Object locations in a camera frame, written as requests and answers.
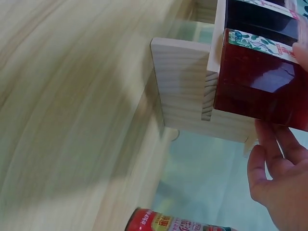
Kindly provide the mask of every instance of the wooden slot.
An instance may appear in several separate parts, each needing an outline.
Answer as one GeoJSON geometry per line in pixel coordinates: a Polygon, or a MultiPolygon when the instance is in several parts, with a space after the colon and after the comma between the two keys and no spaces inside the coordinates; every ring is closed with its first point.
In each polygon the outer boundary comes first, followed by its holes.
{"type": "Polygon", "coordinates": [[[237,142],[248,139],[253,119],[213,110],[218,75],[206,70],[210,45],[154,38],[151,50],[167,127],[237,142]]]}

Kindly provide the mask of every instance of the light wood surface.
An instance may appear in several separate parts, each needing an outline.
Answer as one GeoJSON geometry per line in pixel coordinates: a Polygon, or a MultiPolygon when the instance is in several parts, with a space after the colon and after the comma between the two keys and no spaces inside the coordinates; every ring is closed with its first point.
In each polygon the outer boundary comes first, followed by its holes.
{"type": "Polygon", "coordinates": [[[122,231],[151,205],[171,133],[150,41],[175,36],[191,8],[1,1],[1,231],[122,231]]]}
{"type": "Polygon", "coordinates": [[[216,8],[218,0],[195,0],[196,20],[203,23],[215,22],[216,8]]]}
{"type": "Polygon", "coordinates": [[[218,73],[220,71],[220,59],[222,52],[223,33],[225,28],[226,0],[217,0],[215,14],[215,28],[213,32],[211,52],[208,58],[207,69],[218,73]]]}
{"type": "Polygon", "coordinates": [[[151,50],[166,126],[246,142],[254,120],[213,109],[218,76],[206,70],[210,45],[154,38],[151,50]]]}

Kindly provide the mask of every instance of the glossy red box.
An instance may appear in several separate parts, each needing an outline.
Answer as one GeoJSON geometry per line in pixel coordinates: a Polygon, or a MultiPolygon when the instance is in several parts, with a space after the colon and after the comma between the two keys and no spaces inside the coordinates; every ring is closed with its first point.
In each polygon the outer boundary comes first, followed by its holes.
{"type": "MultiPolygon", "coordinates": [[[[214,108],[308,131],[308,73],[297,63],[271,55],[279,56],[266,39],[240,38],[250,48],[232,44],[230,31],[224,35],[214,108]]],[[[293,56],[274,45],[279,53],[293,56]]]]}

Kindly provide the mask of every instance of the floral label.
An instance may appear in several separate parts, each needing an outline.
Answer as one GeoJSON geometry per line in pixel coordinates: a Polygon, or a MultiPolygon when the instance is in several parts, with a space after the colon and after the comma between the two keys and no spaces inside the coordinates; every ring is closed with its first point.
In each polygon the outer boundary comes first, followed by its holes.
{"type": "Polygon", "coordinates": [[[280,42],[275,42],[268,38],[252,35],[238,30],[229,30],[229,44],[246,47],[291,61],[296,64],[298,63],[293,54],[292,47],[280,42]]]}
{"type": "Polygon", "coordinates": [[[257,6],[260,6],[260,7],[264,7],[266,9],[282,13],[284,15],[287,15],[291,18],[298,20],[298,16],[294,11],[289,10],[289,9],[283,7],[283,6],[277,5],[275,3],[271,3],[269,1],[264,1],[264,0],[237,0],[237,1],[243,1],[243,2],[247,2],[249,4],[254,4],[254,5],[257,5],[257,6]]]}

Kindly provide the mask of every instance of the decorative label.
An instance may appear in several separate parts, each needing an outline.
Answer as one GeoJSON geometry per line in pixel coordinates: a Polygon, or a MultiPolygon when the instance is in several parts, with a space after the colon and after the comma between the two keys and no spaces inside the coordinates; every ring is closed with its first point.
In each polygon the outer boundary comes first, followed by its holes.
{"type": "Polygon", "coordinates": [[[253,5],[256,5],[256,6],[264,7],[266,9],[276,11],[278,13],[282,13],[284,15],[287,15],[291,18],[298,20],[298,16],[294,11],[289,10],[289,9],[283,7],[283,6],[277,5],[275,3],[271,3],[271,2],[268,2],[268,1],[264,1],[264,0],[237,0],[237,1],[243,1],[243,2],[253,4],[253,5]]]}
{"type": "Polygon", "coordinates": [[[186,219],[164,216],[149,209],[136,209],[126,231],[236,231],[232,228],[201,224],[186,219]]]}
{"type": "Polygon", "coordinates": [[[157,214],[152,222],[153,231],[231,231],[231,228],[212,226],[157,214]]]}
{"type": "Polygon", "coordinates": [[[292,47],[243,31],[229,30],[229,44],[246,47],[296,64],[298,63],[293,54],[292,47]]]}

